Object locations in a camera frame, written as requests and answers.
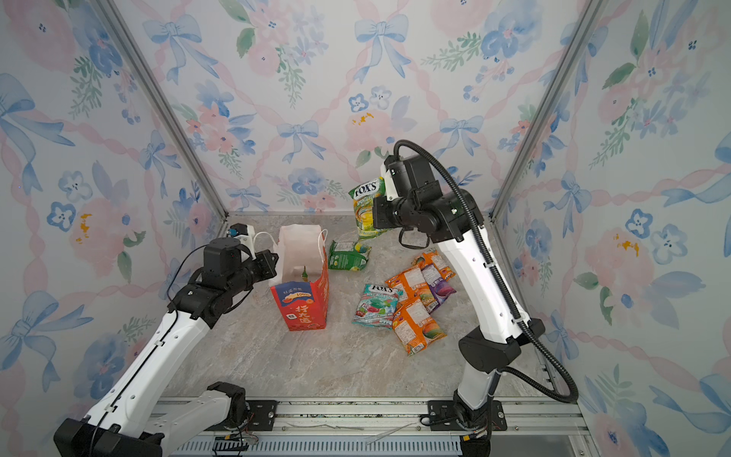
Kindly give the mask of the yellow green Fox's candy bag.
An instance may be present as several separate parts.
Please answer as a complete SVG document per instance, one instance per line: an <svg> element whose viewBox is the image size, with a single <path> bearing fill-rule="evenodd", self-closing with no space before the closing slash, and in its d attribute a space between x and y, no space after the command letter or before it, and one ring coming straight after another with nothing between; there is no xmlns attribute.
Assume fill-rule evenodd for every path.
<svg viewBox="0 0 731 457"><path fill-rule="evenodd" d="M386 185L381 177L358 185L348 194L353 201L357 233L360 239L372 239L388 232L387 228L374 226L374 199L386 194Z"/></svg>

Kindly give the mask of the red paper gift bag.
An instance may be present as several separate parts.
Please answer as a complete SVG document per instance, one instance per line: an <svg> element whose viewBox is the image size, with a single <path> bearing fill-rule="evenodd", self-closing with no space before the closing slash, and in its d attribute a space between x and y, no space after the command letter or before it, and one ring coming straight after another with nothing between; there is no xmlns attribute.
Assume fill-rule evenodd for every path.
<svg viewBox="0 0 731 457"><path fill-rule="evenodd" d="M280 228L275 253L276 276L270 292L289 331L327 327L329 259L327 231L319 225L293 224Z"/></svg>

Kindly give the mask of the small green snack bag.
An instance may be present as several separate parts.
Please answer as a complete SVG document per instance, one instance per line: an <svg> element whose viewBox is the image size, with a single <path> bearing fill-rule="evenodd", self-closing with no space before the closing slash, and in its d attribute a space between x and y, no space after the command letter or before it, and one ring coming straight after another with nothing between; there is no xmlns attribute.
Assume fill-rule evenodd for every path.
<svg viewBox="0 0 731 457"><path fill-rule="evenodd" d="M329 269L360 272L369 262L371 247L360 242L333 241L329 247Z"/></svg>

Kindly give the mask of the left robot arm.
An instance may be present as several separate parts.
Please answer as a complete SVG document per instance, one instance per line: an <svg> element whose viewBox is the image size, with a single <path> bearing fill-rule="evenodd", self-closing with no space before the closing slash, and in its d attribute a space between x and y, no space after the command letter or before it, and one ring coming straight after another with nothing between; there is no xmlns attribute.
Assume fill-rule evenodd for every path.
<svg viewBox="0 0 731 457"><path fill-rule="evenodd" d="M212 426L236 434L253 417L244 388L216 382L199 397L154 419L173 375L220 318L247 293L276 276L277 253L254 251L251 241L217 238L203 251L203 267L169 301L154 337L118 382L84 418L65 420L53 436L63 456L169 456Z"/></svg>

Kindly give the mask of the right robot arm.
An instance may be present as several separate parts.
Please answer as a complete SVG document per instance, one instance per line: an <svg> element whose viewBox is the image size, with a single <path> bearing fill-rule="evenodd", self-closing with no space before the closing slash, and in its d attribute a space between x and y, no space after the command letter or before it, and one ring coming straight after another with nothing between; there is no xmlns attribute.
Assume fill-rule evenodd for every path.
<svg viewBox="0 0 731 457"><path fill-rule="evenodd" d="M510 310L515 297L504 283L487 243L483 215L468 192L443 193L421 156L390 155L381 176L386 193L373 203L375 228L426 234L462 281L476 312L479 326L459 342L466 366L452 416L465 430L485 428L502 371L528 342L516 321L530 319L524 310Z"/></svg>

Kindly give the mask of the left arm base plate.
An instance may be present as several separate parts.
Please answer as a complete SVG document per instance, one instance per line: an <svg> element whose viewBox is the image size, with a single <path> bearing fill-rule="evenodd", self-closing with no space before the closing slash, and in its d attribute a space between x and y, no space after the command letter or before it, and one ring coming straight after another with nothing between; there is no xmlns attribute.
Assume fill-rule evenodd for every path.
<svg viewBox="0 0 731 457"><path fill-rule="evenodd" d="M226 428L235 431L272 431L278 406L276 400L237 401L230 407Z"/></svg>

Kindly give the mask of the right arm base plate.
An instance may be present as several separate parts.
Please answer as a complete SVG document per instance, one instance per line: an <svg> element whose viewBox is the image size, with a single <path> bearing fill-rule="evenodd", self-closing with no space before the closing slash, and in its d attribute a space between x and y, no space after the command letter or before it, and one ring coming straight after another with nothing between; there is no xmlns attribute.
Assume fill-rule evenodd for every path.
<svg viewBox="0 0 731 457"><path fill-rule="evenodd" d="M498 400L488 400L479 409L470 409L461 400L431 400L420 423L431 431L473 433L486 428L490 431L508 429L503 406Z"/></svg>

